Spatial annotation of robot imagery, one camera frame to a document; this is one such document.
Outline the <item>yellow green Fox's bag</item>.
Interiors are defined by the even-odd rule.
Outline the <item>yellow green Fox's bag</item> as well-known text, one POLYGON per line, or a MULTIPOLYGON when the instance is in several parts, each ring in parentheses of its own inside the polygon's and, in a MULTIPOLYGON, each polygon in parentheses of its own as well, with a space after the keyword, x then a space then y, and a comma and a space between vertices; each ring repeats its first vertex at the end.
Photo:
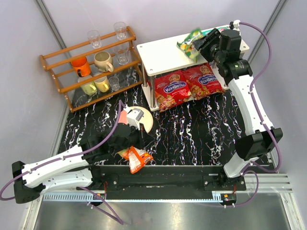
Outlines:
POLYGON ((192 30, 189 35, 182 41, 177 42, 177 47, 193 62, 196 62, 199 55, 198 50, 194 47, 193 41, 203 38, 204 35, 200 28, 192 30))

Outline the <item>orange candy bag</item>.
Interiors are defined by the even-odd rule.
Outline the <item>orange candy bag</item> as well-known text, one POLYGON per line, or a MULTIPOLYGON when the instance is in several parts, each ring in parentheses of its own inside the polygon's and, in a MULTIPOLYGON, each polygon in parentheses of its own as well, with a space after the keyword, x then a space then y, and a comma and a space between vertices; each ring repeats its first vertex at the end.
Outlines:
POLYGON ((153 160, 153 157, 145 150, 131 146, 121 150, 118 154, 129 161, 130 173, 135 174, 143 168, 148 162, 153 160))

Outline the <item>red candy bag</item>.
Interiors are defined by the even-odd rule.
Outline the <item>red candy bag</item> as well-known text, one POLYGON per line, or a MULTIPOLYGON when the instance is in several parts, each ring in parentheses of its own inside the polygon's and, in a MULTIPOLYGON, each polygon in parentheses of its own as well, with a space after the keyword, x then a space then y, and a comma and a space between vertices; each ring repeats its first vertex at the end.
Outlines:
POLYGON ((194 66, 183 71, 193 98, 200 100, 214 93, 224 93, 209 63, 194 66))
POLYGON ((190 99, 192 93, 181 70, 155 79, 155 98, 163 112, 190 99))

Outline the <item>teal Fox's candy bag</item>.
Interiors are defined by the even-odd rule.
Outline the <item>teal Fox's candy bag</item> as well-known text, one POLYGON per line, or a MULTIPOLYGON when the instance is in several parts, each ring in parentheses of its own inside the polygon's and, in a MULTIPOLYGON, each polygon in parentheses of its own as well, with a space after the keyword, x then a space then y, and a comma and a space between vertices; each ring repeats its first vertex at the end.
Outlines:
MULTIPOLYGON (((228 26, 220 26, 220 27, 215 27, 215 29, 218 29, 220 32, 229 29, 228 26)), ((213 28, 211 29, 207 29, 207 30, 202 30, 202 34, 203 35, 207 35, 208 33, 210 33, 213 30, 213 28)))

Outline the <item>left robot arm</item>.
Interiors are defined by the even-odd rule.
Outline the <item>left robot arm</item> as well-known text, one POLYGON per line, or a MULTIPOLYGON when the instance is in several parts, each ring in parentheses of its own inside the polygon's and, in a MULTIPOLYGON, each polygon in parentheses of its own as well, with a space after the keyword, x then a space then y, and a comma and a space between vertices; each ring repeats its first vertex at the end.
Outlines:
POLYGON ((129 147, 143 149, 150 138, 152 127, 146 124, 134 127, 118 123, 114 132, 108 130, 89 136, 56 156, 31 164, 22 161, 13 163, 12 174, 16 179, 13 185, 15 202, 24 204, 46 192, 70 187, 101 189, 103 177, 94 164, 129 147))

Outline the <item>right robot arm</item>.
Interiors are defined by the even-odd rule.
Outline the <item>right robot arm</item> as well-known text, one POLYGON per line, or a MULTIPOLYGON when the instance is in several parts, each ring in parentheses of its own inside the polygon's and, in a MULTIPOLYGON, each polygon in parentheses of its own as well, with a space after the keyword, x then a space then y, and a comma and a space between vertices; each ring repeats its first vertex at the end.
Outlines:
POLYGON ((194 47, 209 62, 216 62, 218 72, 234 94, 243 117, 246 135, 235 142, 235 153, 218 173, 217 184, 232 188, 240 182, 244 170, 270 152, 283 136, 266 117, 257 91, 253 72, 241 58, 241 36, 237 30, 212 29, 205 37, 193 41, 194 47))

